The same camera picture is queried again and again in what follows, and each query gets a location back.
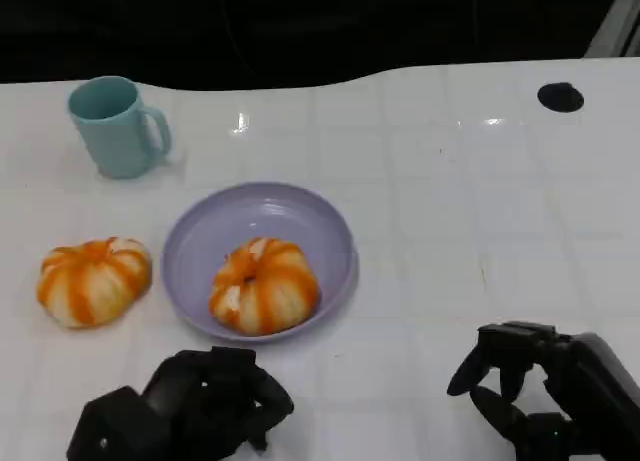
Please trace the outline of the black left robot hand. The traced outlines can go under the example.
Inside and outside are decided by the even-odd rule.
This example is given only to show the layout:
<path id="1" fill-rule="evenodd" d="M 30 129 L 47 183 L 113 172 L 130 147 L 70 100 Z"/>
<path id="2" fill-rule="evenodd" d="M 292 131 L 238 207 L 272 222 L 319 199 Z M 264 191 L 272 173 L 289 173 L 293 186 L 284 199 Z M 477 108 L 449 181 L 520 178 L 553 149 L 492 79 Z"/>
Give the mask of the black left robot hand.
<path id="1" fill-rule="evenodd" d="M 142 392 L 123 386 L 88 402 L 69 460 L 222 460 L 268 432 L 294 403 L 251 349 L 214 346 L 166 358 Z"/>

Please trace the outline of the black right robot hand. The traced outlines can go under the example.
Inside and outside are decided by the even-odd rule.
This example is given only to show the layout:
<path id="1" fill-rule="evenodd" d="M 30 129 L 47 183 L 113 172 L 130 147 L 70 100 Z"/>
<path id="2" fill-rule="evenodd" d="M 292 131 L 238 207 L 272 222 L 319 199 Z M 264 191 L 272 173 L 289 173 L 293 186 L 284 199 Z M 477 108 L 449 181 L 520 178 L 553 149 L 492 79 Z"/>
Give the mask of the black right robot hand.
<path id="1" fill-rule="evenodd" d="M 554 413 L 526 414 L 514 404 L 534 366 L 546 374 Z M 639 386 L 595 333 L 561 334 L 522 321 L 481 326 L 447 393 L 469 394 L 519 460 L 639 457 Z"/>

